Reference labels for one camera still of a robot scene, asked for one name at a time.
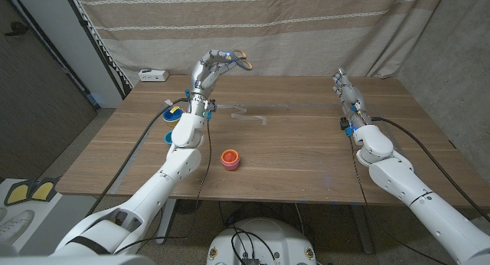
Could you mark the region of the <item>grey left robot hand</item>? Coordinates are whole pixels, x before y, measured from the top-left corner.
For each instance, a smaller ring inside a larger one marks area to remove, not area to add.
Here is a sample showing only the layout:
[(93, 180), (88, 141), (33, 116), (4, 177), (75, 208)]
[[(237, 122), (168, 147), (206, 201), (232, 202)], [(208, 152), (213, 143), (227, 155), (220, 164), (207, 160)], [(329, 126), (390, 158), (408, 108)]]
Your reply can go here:
[(208, 98), (220, 75), (237, 65), (238, 58), (231, 52), (210, 50), (194, 66), (191, 73), (191, 92)]

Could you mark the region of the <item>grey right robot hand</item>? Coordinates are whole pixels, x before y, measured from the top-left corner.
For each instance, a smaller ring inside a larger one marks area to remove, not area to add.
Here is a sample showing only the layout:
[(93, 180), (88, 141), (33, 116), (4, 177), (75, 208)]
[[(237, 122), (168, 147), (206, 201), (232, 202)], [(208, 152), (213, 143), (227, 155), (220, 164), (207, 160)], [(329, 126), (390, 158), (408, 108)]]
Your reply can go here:
[(333, 81), (335, 85), (332, 89), (340, 99), (348, 125), (358, 129), (372, 124), (371, 118), (367, 115), (363, 94), (351, 83), (343, 68), (338, 69)]

